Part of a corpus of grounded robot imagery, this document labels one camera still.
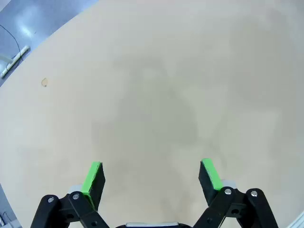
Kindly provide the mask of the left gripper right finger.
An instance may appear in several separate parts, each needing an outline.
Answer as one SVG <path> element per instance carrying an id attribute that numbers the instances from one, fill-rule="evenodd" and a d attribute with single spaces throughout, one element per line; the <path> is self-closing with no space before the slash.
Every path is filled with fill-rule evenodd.
<path id="1" fill-rule="evenodd" d="M 200 162 L 199 181 L 208 207 L 195 228 L 219 228 L 225 218 L 235 218 L 242 228 L 277 228 L 278 224 L 264 192 L 259 188 L 246 193 L 224 186 L 211 159 Z"/>

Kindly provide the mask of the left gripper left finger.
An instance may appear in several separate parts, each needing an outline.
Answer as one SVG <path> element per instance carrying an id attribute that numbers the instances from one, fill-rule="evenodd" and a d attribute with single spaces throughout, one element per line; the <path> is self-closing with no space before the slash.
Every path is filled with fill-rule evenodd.
<path id="1" fill-rule="evenodd" d="M 67 228 L 80 222 L 84 228 L 109 227 L 98 213 L 105 175 L 101 162 L 95 161 L 80 190 L 68 193 L 63 198 L 45 195 L 37 208 L 32 228 Z"/>

